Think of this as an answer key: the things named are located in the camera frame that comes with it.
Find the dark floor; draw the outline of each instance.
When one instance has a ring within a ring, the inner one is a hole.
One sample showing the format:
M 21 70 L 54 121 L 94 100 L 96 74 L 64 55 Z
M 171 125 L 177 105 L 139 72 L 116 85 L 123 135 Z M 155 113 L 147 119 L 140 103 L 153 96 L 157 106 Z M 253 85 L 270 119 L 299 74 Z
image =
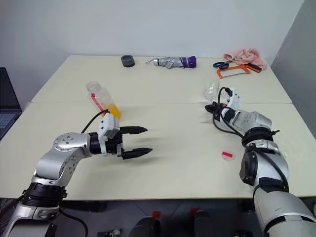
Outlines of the dark floor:
M 304 198 L 311 208 L 316 197 Z M 184 199 L 184 200 L 145 200 L 107 201 L 105 211 L 88 212 L 64 209 L 65 212 L 81 218 L 88 226 L 89 237 L 98 232 L 122 229 L 121 237 L 127 237 L 131 229 L 142 218 L 161 212 L 160 222 L 164 237 L 192 237 L 192 210 L 201 209 L 213 219 L 217 230 L 215 237 L 232 237 L 235 230 L 251 231 L 253 237 L 261 237 L 261 230 L 253 210 L 251 199 Z M 82 225 L 63 215 L 53 221 L 58 226 L 56 237 L 83 237 Z

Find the pink towel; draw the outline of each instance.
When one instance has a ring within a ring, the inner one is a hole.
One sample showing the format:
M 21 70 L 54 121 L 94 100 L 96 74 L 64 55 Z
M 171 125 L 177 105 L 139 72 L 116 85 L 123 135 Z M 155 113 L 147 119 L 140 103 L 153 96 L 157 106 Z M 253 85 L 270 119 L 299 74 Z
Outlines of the pink towel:
M 223 56 L 226 61 L 233 61 L 238 65 L 252 63 L 265 70 L 267 65 L 261 60 L 259 52 L 255 48 L 240 49 L 234 52 L 225 53 Z

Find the plastic bottle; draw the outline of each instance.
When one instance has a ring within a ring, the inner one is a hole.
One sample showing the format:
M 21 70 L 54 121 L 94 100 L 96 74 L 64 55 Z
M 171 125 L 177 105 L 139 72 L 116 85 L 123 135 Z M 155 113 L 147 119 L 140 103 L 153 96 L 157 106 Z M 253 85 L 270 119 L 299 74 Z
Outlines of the plastic bottle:
M 111 114 L 120 119 L 121 113 L 106 88 L 101 87 L 96 81 L 89 82 L 86 87 L 89 92 L 89 100 L 92 101 L 99 111 L 109 110 Z

